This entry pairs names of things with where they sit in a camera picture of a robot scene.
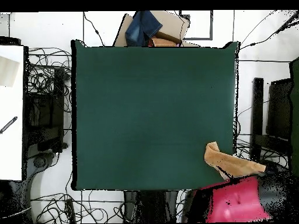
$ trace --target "blue cloth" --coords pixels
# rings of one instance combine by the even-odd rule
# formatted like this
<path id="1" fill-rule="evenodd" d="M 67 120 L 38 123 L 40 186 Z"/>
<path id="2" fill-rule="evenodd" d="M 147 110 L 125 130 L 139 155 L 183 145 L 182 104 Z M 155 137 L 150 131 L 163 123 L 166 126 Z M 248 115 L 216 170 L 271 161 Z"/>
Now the blue cloth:
<path id="1" fill-rule="evenodd" d="M 129 47 L 145 46 L 144 34 L 150 39 L 160 30 L 162 24 L 149 11 L 138 11 L 131 25 L 126 31 L 126 40 Z"/>

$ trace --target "dark green mat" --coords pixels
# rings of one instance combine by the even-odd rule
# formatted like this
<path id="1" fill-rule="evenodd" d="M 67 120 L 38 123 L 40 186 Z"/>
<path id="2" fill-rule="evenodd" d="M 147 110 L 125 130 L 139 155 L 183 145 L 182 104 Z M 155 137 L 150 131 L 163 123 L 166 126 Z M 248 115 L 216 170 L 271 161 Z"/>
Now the dark green mat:
<path id="1" fill-rule="evenodd" d="M 237 46 L 99 48 L 72 41 L 73 187 L 178 190 L 222 182 L 204 152 L 212 141 L 233 151 Z"/>

